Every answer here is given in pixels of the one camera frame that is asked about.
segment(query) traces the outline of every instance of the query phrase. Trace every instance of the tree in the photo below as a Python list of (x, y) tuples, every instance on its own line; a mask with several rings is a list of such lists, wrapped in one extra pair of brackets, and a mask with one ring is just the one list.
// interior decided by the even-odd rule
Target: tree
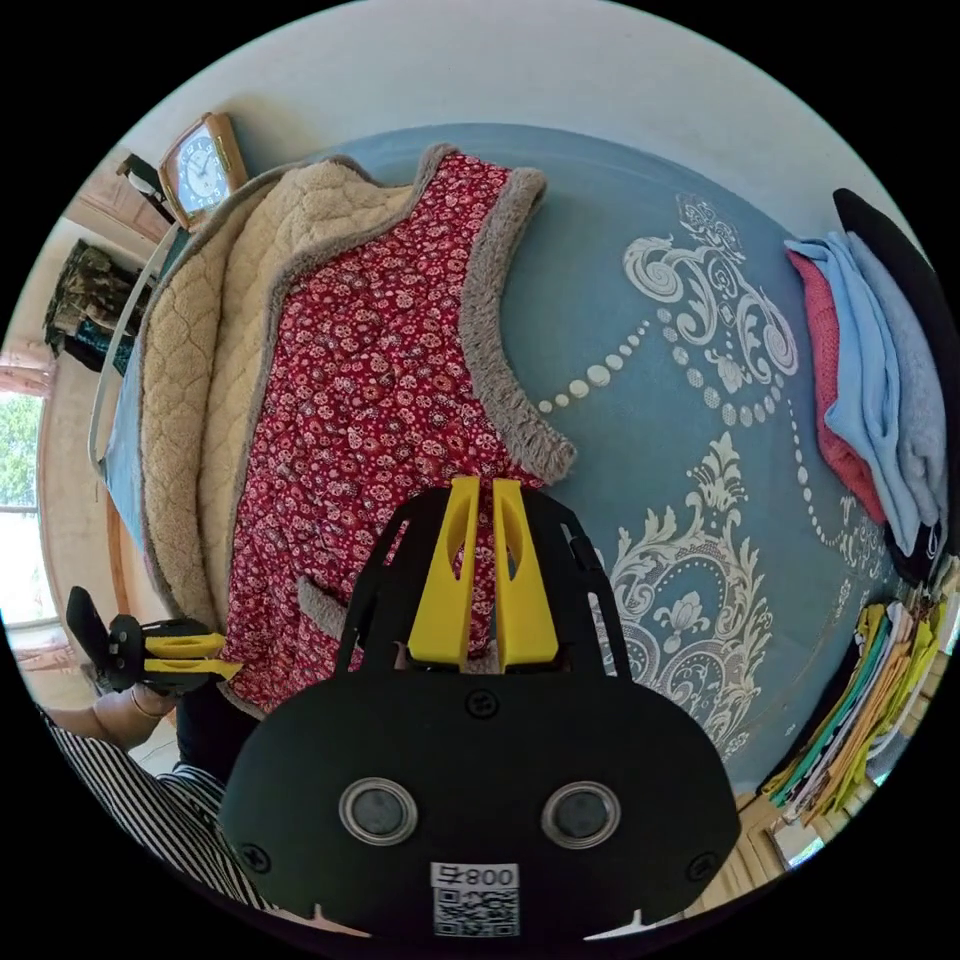
[(0, 393), (0, 506), (36, 505), (41, 408), (37, 397)]

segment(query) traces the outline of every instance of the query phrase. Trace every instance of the white wall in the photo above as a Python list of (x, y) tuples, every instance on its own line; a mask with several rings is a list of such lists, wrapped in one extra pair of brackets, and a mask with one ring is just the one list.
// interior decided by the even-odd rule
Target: white wall
[(120, 563), (129, 612), (141, 623), (167, 620), (171, 613), (154, 590), (150, 574), (143, 562), (143, 554), (123, 524), (120, 525)]
[[(142, 265), (129, 250), (61, 218), (40, 251), (17, 301), (11, 336), (43, 339), (47, 304), (63, 263), (78, 239), (109, 253), (122, 266), (134, 269)], [(80, 585), (90, 591), (101, 615), (109, 622), (117, 612), (117, 599), (107, 541), (107, 492), (87, 460), (87, 434), (98, 380), (96, 373), (72, 357), (60, 357), (41, 424), (38, 492), (47, 576), (61, 619), (70, 588)], [(109, 374), (101, 418), (101, 452), (109, 435), (120, 383), (119, 375)], [(137, 562), (138, 558), (130, 561), (134, 570)], [(138, 596), (142, 597), (143, 587), (139, 589)]]
[(75, 197), (70, 202), (62, 220), (71, 221), (85, 235), (97, 237), (97, 246), (123, 251), (127, 259), (136, 261), (138, 265), (146, 263), (157, 246), (154, 241), (98, 210), (82, 197)]
[(691, 167), (799, 235), (856, 191), (912, 235), (854, 150), (804, 102), (676, 24), (601, 0), (363, 0), (213, 64), (122, 142), (158, 163), (207, 110), (255, 171), (387, 130), (494, 121), (614, 140)]

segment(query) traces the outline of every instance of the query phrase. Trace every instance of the white decorative wall pattern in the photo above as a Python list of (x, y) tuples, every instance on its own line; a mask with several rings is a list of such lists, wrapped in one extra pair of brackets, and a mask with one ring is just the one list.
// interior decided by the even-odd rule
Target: white decorative wall pattern
[(660, 307), (657, 319), (674, 362), (706, 406), (728, 427), (763, 423), (777, 409), (784, 378), (797, 372), (790, 325), (741, 272), (746, 256), (736, 228), (706, 200), (687, 194), (676, 200), (680, 224), (696, 247), (674, 247), (672, 236), (640, 237), (624, 253), (624, 270), (646, 296), (682, 303), (675, 311)]
[(793, 411), (793, 403), (789, 399), (787, 400), (787, 411), (790, 414), (790, 431), (793, 436), (794, 460), (797, 465), (796, 479), (803, 500), (807, 504), (807, 515), (810, 517), (810, 526), (813, 532), (825, 547), (838, 550), (849, 567), (859, 570), (871, 579), (878, 578), (886, 557), (886, 548), (880, 528), (857, 503), (856, 497), (850, 493), (840, 498), (843, 515), (840, 529), (831, 535), (831, 532), (824, 527), (825, 521), (821, 520), (817, 512), (816, 497), (811, 486), (810, 473), (804, 464), (803, 451), (800, 449), (800, 428)]
[[(740, 506), (749, 500), (739, 460), (727, 431), (687, 472), (694, 489), (683, 501), (692, 510), (685, 530), (673, 507), (662, 516), (648, 509), (639, 539), (620, 528), (611, 565), (598, 551), (613, 587), (634, 681), (683, 707), (724, 759), (747, 742), (739, 727), (760, 693), (756, 671), (773, 627), (773, 614), (760, 594), (759, 551), (749, 537), (738, 537)], [(701, 586), (685, 589), (685, 576), (694, 572)], [(700, 593), (703, 574), (713, 581), (710, 596)], [(594, 620), (612, 672), (596, 607)]]
[(541, 400), (537, 407), (541, 413), (552, 413), (554, 407), (566, 407), (572, 400), (582, 400), (590, 394), (591, 389), (600, 389), (613, 382), (615, 374), (623, 370), (630, 362), (630, 357), (640, 349), (641, 338), (647, 335), (650, 321), (644, 320), (635, 333), (623, 338), (614, 351), (603, 358), (603, 363), (593, 363), (587, 367), (583, 377), (571, 380), (565, 390), (561, 390), (550, 399)]

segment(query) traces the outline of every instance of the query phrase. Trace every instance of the sticker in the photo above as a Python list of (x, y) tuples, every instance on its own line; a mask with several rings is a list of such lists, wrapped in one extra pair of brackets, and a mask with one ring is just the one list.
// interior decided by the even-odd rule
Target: sticker
[(433, 932), (438, 937), (520, 935), (515, 863), (431, 863)]

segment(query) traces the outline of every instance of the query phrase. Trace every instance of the camouflage clothing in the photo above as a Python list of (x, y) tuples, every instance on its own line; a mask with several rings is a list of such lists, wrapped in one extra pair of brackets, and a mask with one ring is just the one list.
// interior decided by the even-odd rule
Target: camouflage clothing
[[(119, 267), (108, 254), (78, 240), (60, 271), (44, 320), (45, 340), (54, 354), (66, 351), (85, 366), (101, 369), (136, 279), (135, 273)], [(121, 374), (148, 298), (149, 291), (144, 290), (117, 350), (114, 365)]]

